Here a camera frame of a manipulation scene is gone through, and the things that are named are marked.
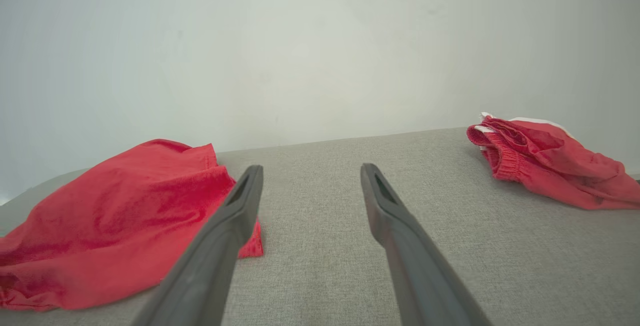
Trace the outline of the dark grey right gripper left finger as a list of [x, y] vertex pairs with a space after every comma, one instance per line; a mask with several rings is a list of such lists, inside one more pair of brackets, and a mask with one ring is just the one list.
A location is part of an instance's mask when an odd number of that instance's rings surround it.
[[221, 326], [240, 250], [258, 220], [264, 170], [251, 165], [131, 326]]

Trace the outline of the red jersey with white trim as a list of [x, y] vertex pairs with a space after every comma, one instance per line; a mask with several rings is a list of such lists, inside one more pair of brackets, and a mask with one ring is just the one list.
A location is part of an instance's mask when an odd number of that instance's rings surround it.
[[[150, 140], [97, 164], [0, 238], [0, 308], [87, 309], [160, 285], [238, 180], [210, 144]], [[254, 228], [238, 258], [265, 253]]]

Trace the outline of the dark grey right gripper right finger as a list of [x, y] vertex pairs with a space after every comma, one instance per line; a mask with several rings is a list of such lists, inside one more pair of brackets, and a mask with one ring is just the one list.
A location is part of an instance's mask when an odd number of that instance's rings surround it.
[[386, 251], [402, 326], [493, 326], [375, 164], [360, 180], [370, 232]]

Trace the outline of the red shorts with white stripe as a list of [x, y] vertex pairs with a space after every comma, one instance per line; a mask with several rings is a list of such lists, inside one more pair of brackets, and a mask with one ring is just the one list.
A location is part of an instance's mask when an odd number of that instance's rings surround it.
[[585, 148], [548, 120], [505, 120], [483, 112], [466, 136], [496, 180], [583, 210], [640, 211], [640, 183], [619, 161]]

